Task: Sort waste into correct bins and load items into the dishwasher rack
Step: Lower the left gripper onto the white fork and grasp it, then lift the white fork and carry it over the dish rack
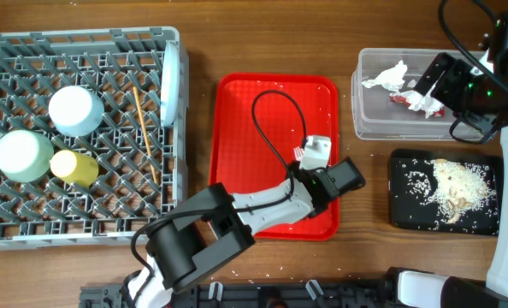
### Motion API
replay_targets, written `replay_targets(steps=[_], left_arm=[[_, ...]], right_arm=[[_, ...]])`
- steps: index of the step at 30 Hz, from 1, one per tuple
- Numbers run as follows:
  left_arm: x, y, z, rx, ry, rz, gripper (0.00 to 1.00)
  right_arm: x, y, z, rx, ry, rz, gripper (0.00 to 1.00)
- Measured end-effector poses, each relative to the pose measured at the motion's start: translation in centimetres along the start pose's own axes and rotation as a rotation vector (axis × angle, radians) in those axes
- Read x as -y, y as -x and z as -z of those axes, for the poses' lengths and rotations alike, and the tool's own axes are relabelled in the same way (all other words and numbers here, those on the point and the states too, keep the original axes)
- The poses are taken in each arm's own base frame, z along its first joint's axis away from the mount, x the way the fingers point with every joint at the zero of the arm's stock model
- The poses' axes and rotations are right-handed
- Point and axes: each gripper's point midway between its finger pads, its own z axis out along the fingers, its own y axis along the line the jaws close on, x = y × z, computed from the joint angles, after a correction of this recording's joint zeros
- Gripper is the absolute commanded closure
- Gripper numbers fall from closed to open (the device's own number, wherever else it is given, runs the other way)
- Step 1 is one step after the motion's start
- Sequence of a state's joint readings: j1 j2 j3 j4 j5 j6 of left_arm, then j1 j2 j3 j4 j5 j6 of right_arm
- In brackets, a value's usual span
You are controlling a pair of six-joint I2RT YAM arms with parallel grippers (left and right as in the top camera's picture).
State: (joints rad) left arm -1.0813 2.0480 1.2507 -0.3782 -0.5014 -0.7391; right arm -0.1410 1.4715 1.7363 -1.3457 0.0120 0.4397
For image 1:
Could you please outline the white tissue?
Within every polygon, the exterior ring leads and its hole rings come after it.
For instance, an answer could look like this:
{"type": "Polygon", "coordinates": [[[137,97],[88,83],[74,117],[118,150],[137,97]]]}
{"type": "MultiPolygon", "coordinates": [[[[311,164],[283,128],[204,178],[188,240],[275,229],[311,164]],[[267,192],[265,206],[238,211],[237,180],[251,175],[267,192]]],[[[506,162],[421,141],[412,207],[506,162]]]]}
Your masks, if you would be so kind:
{"type": "Polygon", "coordinates": [[[414,90],[402,92],[400,96],[408,104],[408,109],[421,111],[425,118],[442,117],[445,113],[445,106],[438,99],[433,98],[430,92],[422,95],[414,90]]]}
{"type": "Polygon", "coordinates": [[[394,67],[382,71],[374,79],[363,81],[362,85],[366,88],[382,86],[390,92],[398,92],[405,83],[404,77],[407,70],[407,65],[399,61],[394,67]]]}

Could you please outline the red snack wrapper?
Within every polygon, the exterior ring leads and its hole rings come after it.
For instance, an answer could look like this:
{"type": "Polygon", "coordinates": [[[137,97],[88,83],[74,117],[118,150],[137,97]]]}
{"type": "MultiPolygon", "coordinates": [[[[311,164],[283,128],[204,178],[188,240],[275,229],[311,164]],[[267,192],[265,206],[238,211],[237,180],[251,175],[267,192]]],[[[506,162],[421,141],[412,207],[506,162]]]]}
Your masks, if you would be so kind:
{"type": "MultiPolygon", "coordinates": [[[[408,107],[411,106],[411,104],[407,102],[406,97],[403,97],[403,96],[400,96],[400,95],[391,94],[390,95],[390,101],[391,102],[395,102],[395,103],[399,103],[399,104],[405,104],[408,107]]],[[[434,112],[432,114],[432,116],[434,116],[434,117],[443,117],[445,114],[446,114],[445,109],[441,108],[440,110],[434,112]]]]}

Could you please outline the food scraps and rice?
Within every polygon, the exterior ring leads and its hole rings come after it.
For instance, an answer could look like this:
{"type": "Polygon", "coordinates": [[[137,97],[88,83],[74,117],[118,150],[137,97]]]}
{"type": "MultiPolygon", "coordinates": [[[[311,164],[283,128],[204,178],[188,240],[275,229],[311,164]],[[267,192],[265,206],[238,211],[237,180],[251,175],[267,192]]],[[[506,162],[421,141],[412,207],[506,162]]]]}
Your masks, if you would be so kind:
{"type": "Polygon", "coordinates": [[[467,213],[482,210],[497,199],[487,166],[444,158],[416,159],[413,166],[428,170],[405,172],[406,192],[421,206],[436,204],[438,223],[460,222],[467,213]]]}

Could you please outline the large light blue plate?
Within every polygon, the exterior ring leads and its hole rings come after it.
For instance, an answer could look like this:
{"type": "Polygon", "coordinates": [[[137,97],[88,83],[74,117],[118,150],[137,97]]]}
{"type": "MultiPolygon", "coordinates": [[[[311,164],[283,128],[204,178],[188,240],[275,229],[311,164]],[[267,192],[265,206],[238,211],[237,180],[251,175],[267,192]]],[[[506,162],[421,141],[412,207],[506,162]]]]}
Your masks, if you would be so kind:
{"type": "Polygon", "coordinates": [[[162,61],[161,120],[163,126],[173,124],[179,101],[180,53],[178,47],[167,42],[162,61]]]}

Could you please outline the wooden chopstick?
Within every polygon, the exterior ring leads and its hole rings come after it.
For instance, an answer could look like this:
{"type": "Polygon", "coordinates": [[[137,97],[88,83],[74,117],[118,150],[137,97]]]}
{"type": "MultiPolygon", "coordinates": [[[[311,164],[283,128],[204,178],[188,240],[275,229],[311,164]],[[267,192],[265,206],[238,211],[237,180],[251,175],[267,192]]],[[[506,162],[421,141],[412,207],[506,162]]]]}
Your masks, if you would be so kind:
{"type": "Polygon", "coordinates": [[[151,161],[150,161],[150,159],[152,158],[151,145],[150,145],[150,141],[149,141],[147,130],[146,130],[143,110],[142,110],[141,103],[139,100],[139,91],[136,86],[133,87],[133,96],[134,96],[136,110],[137,110],[138,117],[139,117],[139,123],[140,123],[141,129],[142,129],[142,134],[144,137],[144,142],[145,142],[145,146],[146,146],[146,153],[147,153],[148,161],[149,161],[150,168],[151,168],[152,179],[155,182],[155,184],[158,185],[157,172],[156,172],[155,167],[151,164],[151,161]]]}

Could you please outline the yellow cup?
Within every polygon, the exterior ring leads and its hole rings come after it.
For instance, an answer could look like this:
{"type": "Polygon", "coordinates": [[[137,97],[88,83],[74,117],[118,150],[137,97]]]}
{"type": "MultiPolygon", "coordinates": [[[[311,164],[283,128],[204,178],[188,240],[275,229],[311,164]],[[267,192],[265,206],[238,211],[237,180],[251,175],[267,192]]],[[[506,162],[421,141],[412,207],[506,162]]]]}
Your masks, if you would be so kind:
{"type": "Polygon", "coordinates": [[[62,150],[50,160],[50,171],[68,184],[77,183],[88,187],[97,179],[99,167],[93,157],[76,151],[62,150]]]}

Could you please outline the small light blue bowl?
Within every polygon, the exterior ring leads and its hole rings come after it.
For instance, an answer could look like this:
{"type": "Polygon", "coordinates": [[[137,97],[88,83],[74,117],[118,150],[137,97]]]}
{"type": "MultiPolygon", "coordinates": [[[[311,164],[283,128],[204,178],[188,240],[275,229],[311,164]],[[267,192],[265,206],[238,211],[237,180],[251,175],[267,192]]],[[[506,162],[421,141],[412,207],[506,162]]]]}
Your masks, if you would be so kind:
{"type": "Polygon", "coordinates": [[[51,97],[48,113],[59,133],[79,137],[98,128],[104,106],[93,92],[81,86],[64,86],[51,97]]]}

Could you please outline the green saucer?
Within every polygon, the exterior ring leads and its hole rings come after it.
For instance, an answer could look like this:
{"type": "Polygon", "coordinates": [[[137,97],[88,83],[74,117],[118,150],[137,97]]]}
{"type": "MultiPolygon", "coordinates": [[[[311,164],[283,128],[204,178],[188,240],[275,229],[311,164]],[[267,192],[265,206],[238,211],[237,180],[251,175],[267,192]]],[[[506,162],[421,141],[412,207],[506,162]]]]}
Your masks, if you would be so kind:
{"type": "Polygon", "coordinates": [[[51,141],[41,133],[15,130],[0,139],[0,170],[15,182],[36,181],[42,177],[53,156],[51,141]]]}

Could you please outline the white plastic fork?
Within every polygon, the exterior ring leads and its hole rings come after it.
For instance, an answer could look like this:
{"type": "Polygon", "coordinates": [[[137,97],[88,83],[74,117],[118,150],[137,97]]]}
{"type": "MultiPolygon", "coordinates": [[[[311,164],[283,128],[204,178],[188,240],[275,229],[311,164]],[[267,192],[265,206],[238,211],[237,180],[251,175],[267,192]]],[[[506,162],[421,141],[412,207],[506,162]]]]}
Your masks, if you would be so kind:
{"type": "Polygon", "coordinates": [[[304,149],[299,146],[294,147],[293,154],[295,156],[295,160],[300,162],[302,160],[303,155],[304,155],[304,149]]]}

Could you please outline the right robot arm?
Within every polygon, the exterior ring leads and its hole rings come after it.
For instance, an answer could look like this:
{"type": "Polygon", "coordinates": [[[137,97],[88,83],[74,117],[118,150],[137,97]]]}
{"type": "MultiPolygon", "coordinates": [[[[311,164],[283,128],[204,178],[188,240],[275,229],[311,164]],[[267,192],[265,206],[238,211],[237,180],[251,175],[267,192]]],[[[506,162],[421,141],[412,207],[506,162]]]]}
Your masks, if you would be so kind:
{"type": "Polygon", "coordinates": [[[504,158],[499,235],[484,282],[412,269],[391,268],[393,300],[408,307],[508,307],[508,12],[493,15],[493,34],[481,43],[486,51],[475,58],[446,24],[444,6],[438,18],[442,31],[463,55],[441,52],[416,86],[405,96],[413,107],[425,97],[443,103],[457,123],[464,123],[488,142],[496,133],[504,158]]]}

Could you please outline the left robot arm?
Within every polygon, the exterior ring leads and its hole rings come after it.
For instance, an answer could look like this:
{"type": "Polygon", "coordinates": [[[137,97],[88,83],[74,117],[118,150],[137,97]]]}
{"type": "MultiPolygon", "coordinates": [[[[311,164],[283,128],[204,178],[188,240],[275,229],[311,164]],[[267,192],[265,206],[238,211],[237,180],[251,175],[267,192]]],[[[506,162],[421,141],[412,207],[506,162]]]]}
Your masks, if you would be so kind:
{"type": "Polygon", "coordinates": [[[164,307],[173,293],[200,283],[253,246],[256,234],[318,216],[341,195],[364,187],[366,180],[350,158],[329,165],[330,149],[328,138],[309,136],[300,152],[314,167],[288,163],[284,181],[259,192],[229,193],[218,182],[144,225],[131,239],[132,245],[141,235],[148,241],[145,258],[131,249],[144,268],[123,282],[127,305],[164,307]]]}

